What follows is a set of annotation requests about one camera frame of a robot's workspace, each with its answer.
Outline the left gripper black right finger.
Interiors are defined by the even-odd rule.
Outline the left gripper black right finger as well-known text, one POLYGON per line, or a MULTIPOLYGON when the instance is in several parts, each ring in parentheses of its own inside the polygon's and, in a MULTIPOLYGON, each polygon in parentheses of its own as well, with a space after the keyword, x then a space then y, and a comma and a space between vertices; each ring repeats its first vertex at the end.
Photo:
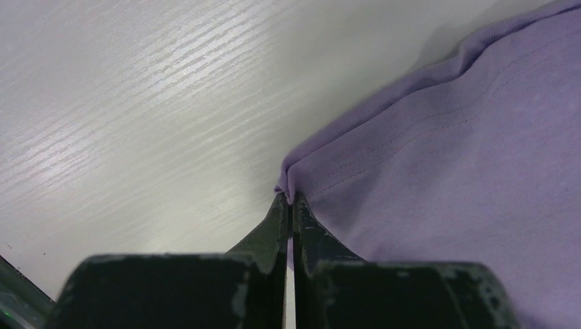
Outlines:
POLYGON ((299 328, 518 328, 512 302, 479 263, 363 260, 292 205, 299 328))

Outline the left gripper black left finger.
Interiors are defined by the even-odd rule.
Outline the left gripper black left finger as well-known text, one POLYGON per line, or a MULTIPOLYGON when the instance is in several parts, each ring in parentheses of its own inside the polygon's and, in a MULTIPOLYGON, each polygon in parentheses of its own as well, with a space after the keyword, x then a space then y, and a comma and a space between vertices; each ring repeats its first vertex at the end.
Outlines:
POLYGON ((223 254, 101 254, 70 275, 47 328, 283 328, 283 194, 223 254))

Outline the purple t-shirt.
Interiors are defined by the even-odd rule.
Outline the purple t-shirt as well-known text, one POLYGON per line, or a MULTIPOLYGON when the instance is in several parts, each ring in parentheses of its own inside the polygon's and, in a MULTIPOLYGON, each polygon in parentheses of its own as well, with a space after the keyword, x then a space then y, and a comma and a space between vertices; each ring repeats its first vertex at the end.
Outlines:
POLYGON ((580 2, 483 27, 289 153, 276 193, 372 261, 463 260, 580 327, 580 2))

